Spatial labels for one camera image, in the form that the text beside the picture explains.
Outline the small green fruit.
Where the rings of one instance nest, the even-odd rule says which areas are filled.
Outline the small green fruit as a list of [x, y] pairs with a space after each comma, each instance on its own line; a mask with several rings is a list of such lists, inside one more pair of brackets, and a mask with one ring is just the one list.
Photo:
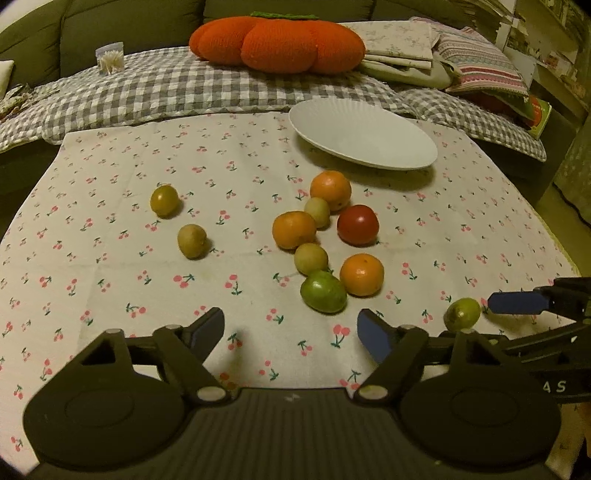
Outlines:
[[473, 298], [461, 298], [452, 303], [444, 314], [444, 324], [449, 332], [472, 329], [481, 316], [481, 306]]

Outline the orange tangerine bottom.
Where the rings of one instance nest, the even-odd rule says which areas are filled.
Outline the orange tangerine bottom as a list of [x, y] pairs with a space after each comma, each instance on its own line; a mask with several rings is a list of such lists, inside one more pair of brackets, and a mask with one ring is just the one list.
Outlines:
[[383, 287], [385, 269], [375, 256], [365, 253], [346, 258], [339, 270], [339, 279], [346, 292], [356, 297], [370, 297]]

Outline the orange tangerine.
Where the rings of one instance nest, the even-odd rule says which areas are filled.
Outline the orange tangerine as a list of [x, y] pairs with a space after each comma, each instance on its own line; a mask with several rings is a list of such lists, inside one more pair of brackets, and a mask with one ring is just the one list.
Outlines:
[[329, 210], [339, 212], [349, 204], [352, 186], [344, 174], [335, 170], [325, 170], [311, 181], [310, 195], [322, 198], [329, 205]]
[[288, 211], [273, 220], [271, 234], [277, 247], [294, 250], [301, 244], [315, 241], [317, 226], [314, 218], [307, 212]]
[[346, 292], [356, 297], [370, 297], [383, 287], [385, 269], [375, 256], [365, 253], [346, 258], [339, 270], [339, 279]]

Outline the large green tomato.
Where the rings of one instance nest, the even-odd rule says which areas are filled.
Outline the large green tomato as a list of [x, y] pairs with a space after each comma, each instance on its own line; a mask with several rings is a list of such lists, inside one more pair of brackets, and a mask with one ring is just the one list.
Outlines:
[[301, 283], [301, 299], [322, 314], [336, 314], [346, 308], [348, 294], [338, 278], [328, 271], [311, 272]]

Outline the brown kiwi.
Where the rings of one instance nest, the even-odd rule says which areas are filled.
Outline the brown kiwi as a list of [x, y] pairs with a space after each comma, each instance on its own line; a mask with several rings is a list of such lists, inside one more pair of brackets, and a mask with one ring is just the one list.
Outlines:
[[177, 245], [187, 259], [197, 259], [207, 249], [207, 234], [204, 228], [197, 224], [184, 225], [177, 233]]

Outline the small yellow-green fruit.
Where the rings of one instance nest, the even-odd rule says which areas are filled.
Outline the small yellow-green fruit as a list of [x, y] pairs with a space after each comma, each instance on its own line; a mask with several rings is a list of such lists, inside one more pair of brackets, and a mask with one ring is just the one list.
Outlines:
[[304, 243], [294, 253], [294, 265], [304, 276], [329, 267], [329, 256], [324, 248], [315, 243]]
[[325, 227], [329, 226], [331, 209], [329, 209], [329, 204], [325, 199], [311, 197], [304, 205], [304, 212], [315, 220], [315, 227], [318, 229], [325, 229]]

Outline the red tomato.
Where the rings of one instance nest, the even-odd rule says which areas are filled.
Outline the red tomato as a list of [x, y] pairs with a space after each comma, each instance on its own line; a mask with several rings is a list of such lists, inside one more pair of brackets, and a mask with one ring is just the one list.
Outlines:
[[377, 241], [380, 223], [377, 214], [367, 205], [353, 205], [339, 215], [339, 238], [349, 245], [368, 246]]

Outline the olive green fruit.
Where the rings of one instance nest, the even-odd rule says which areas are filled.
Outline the olive green fruit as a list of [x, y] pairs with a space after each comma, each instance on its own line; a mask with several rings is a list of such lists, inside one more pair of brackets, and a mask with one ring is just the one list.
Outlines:
[[180, 199], [174, 187], [163, 184], [152, 192], [149, 205], [157, 217], [168, 218], [178, 210]]

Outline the orange tangerine top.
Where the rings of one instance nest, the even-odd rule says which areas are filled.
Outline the orange tangerine top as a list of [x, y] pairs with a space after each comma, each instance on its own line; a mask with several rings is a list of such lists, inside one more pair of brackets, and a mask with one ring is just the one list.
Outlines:
[[322, 198], [329, 205], [329, 210], [339, 212], [349, 204], [352, 186], [344, 174], [335, 170], [325, 170], [311, 181], [310, 195]]

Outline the book with red cover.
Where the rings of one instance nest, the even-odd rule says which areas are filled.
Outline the book with red cover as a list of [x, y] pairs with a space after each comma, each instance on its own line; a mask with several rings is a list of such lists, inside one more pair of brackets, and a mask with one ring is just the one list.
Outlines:
[[549, 121], [552, 105], [546, 100], [531, 95], [525, 104], [525, 113], [522, 115], [522, 123], [528, 133], [539, 139]]

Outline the white ribbed plate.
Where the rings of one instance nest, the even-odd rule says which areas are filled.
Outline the white ribbed plate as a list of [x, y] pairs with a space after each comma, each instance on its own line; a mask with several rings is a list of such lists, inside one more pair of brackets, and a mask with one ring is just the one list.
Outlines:
[[437, 145], [416, 123], [365, 102], [312, 99], [291, 107], [288, 120], [311, 145], [359, 165], [410, 171], [438, 158]]

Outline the grey checkered blanket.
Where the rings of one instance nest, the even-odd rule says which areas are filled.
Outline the grey checkered blanket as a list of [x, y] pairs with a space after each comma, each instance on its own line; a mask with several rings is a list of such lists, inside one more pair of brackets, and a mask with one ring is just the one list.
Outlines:
[[197, 60], [185, 47], [130, 54], [124, 71], [101, 75], [94, 67], [34, 88], [23, 112], [2, 121], [1, 149], [66, 134], [213, 113], [287, 111], [312, 98], [367, 102], [396, 114], [465, 132], [540, 162], [541, 141], [525, 129], [442, 91], [387, 84], [351, 71], [335, 76], [277, 76]]

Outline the floral fabric at sofa edge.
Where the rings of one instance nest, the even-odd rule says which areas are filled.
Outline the floral fabric at sofa edge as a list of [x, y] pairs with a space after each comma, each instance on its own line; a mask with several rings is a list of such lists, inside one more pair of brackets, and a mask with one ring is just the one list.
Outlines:
[[18, 84], [9, 90], [1, 100], [0, 120], [6, 121], [17, 116], [22, 111], [32, 107], [44, 98], [41, 91], [37, 91], [29, 84]]

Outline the red pumpkin plush cushion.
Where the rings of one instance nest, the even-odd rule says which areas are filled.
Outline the red pumpkin plush cushion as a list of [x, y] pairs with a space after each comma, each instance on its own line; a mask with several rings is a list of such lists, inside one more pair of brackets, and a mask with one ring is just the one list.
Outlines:
[[198, 58], [270, 74], [341, 74], [366, 55], [362, 38], [345, 26], [315, 18], [235, 16], [195, 30], [188, 47]]

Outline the dark grey sofa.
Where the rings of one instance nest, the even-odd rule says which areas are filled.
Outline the dark grey sofa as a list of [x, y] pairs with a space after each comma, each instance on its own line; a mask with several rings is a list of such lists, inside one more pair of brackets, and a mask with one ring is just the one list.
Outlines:
[[500, 21], [481, 1], [4, 1], [1, 58], [13, 64], [8, 85], [36, 87], [96, 63], [96, 49], [120, 42], [127, 53], [185, 46], [211, 20], [253, 12], [315, 15], [332, 22], [430, 18], [476, 29], [495, 41]]

